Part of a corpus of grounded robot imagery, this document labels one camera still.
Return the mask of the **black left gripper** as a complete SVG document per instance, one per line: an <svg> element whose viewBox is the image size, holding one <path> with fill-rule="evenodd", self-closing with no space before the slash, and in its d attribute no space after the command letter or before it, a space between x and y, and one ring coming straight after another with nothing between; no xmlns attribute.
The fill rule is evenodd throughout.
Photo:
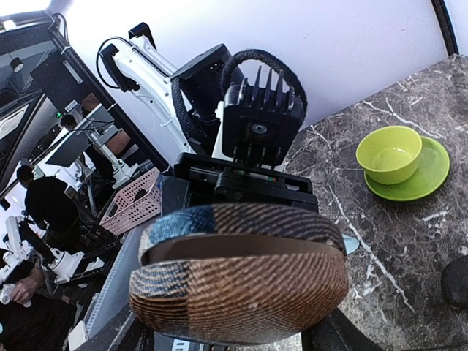
<svg viewBox="0 0 468 351"><path fill-rule="evenodd" d="M183 153L162 181L160 238L319 238L305 178Z"/></svg>

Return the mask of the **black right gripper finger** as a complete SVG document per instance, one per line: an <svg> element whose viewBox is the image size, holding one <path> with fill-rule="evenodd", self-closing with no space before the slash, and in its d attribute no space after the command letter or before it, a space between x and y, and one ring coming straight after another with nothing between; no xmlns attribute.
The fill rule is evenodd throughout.
<svg viewBox="0 0 468 351"><path fill-rule="evenodd" d="M383 351L339 310L301 333L303 351Z"/></svg>

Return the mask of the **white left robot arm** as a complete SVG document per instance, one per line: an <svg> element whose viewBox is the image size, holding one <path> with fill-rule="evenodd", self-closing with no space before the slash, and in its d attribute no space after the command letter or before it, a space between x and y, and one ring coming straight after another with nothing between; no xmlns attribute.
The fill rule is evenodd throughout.
<svg viewBox="0 0 468 351"><path fill-rule="evenodd" d="M306 116L297 75L261 49L217 45L175 67L141 23L101 44L97 66L150 111L146 125L179 152L160 178L162 213L217 203L273 203L317 212L312 183L282 170Z"/></svg>

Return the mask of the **plaid brown glasses case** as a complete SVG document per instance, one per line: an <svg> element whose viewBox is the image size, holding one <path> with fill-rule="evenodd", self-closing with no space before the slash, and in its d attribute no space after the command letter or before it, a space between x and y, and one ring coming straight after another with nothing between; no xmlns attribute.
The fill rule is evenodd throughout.
<svg viewBox="0 0 468 351"><path fill-rule="evenodd" d="M348 292L338 227L302 208L218 203L184 208L142 234L129 302L178 339L269 344L328 316Z"/></svg>

